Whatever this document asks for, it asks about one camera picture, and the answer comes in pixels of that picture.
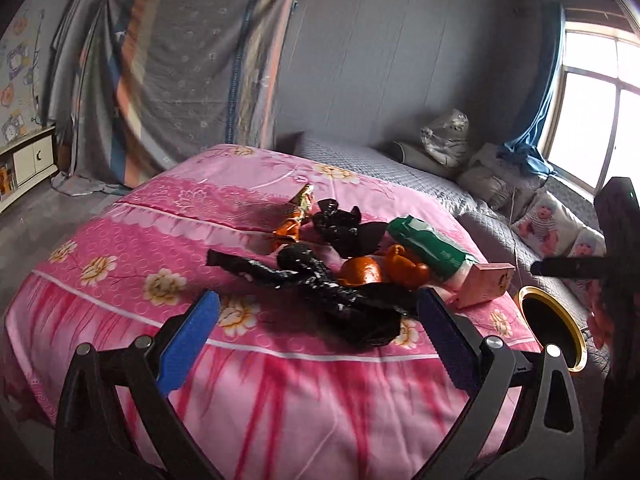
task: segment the baby picture pillow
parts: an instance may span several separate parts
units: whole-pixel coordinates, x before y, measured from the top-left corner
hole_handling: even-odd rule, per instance
[[[583,227],[575,239],[574,246],[569,252],[569,257],[604,256],[606,251],[604,236],[590,227]],[[591,300],[598,293],[598,289],[594,286],[596,280],[563,279],[562,281],[584,306],[591,307]]]
[[[542,256],[564,254],[584,224],[548,191],[539,191],[525,215],[512,229]]]

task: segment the cabinet door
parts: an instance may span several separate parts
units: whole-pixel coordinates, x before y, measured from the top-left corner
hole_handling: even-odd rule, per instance
[[[14,153],[14,171],[18,186],[36,174],[36,167],[33,163],[32,144]]]
[[[44,137],[33,143],[33,161],[36,166],[36,173],[46,170],[53,164],[51,136]]]

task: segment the green package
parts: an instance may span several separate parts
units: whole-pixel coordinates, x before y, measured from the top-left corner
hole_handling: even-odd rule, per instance
[[[451,238],[411,215],[392,220],[386,230],[397,243],[409,249],[444,282],[452,285],[462,284],[471,266],[479,263],[475,256]]]

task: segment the tiled floor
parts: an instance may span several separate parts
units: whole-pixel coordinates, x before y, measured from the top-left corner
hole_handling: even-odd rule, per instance
[[[103,193],[66,196],[45,181],[0,214],[0,329],[12,297],[31,269],[117,199]],[[46,478],[28,455],[52,471],[52,430],[33,421],[17,424],[2,395],[0,408],[0,478]]]

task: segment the pink blanket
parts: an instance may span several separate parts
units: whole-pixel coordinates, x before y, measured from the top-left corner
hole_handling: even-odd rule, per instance
[[[316,200],[358,205],[367,221],[421,218],[485,261],[460,224],[420,192],[281,153],[217,146],[116,202],[22,284],[6,330],[50,419],[78,344],[120,348],[153,335],[206,287],[222,297],[220,321],[170,400],[227,479],[410,478],[467,400],[420,324],[404,320],[391,344],[354,354],[319,333],[295,291],[204,266],[209,248],[275,266],[270,232],[307,182]],[[310,226],[302,239],[339,268]],[[483,335],[538,350],[507,295],[464,314]],[[129,394],[120,399],[143,454],[157,460]],[[484,452],[499,446],[513,408],[508,399]]]

